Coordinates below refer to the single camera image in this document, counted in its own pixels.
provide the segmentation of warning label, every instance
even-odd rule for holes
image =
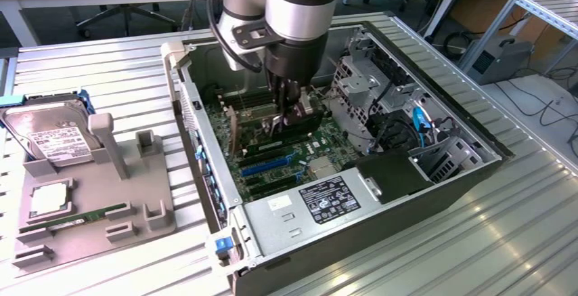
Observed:
[[[79,127],[33,132],[29,139],[51,162],[65,161],[91,154]]]
[[[361,208],[341,176],[300,190],[298,193],[317,224],[324,224]]]

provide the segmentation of metal slotted table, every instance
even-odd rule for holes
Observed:
[[[275,295],[570,295],[578,291],[576,166],[497,105],[409,27],[382,14],[373,22],[517,157],[438,215],[348,257]],[[159,46],[211,37],[205,30],[25,48],[15,93],[84,86],[97,111],[116,119],[117,140],[151,128],[164,138],[179,231],[120,251],[12,279],[13,214],[21,151],[4,143],[0,160],[0,289],[3,295],[229,295],[212,273],[208,234],[183,145],[169,111]]]
[[[533,16],[538,17],[553,27],[561,30],[573,41],[566,45],[558,55],[554,57],[545,73],[548,73],[557,63],[562,60],[570,50],[574,48],[578,42],[578,0],[509,0],[498,16],[494,19],[490,27],[488,28],[484,37],[476,46],[468,51],[462,60],[460,61],[460,68],[464,72],[468,72],[481,55],[488,41],[493,38],[494,34],[498,32],[500,26],[502,25],[506,18],[512,14],[512,10],[516,6],[522,7]],[[512,33],[518,33],[524,27],[528,19],[520,23],[518,26],[512,30]]]

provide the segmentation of hard drive label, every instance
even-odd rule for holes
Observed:
[[[298,193],[317,224],[324,224],[361,208],[341,176],[301,189]]]
[[[79,127],[33,132],[28,136],[51,162],[65,161],[91,154],[91,148]]]

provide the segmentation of robotic arm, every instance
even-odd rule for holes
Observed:
[[[306,90],[321,66],[336,0],[223,2],[217,29],[224,43],[239,58],[244,57],[252,70],[263,68],[265,71],[281,114],[273,128],[281,130],[313,112]],[[227,47],[224,49],[232,69],[243,69]]]

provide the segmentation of motherboard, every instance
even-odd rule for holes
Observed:
[[[259,114],[275,108],[264,104],[244,108],[240,113]],[[325,117],[314,132],[273,139],[259,127],[243,132],[237,152],[232,150],[232,121],[225,110],[207,107],[209,121],[229,166],[240,195],[245,202],[309,183],[341,171],[358,152],[332,117]]]

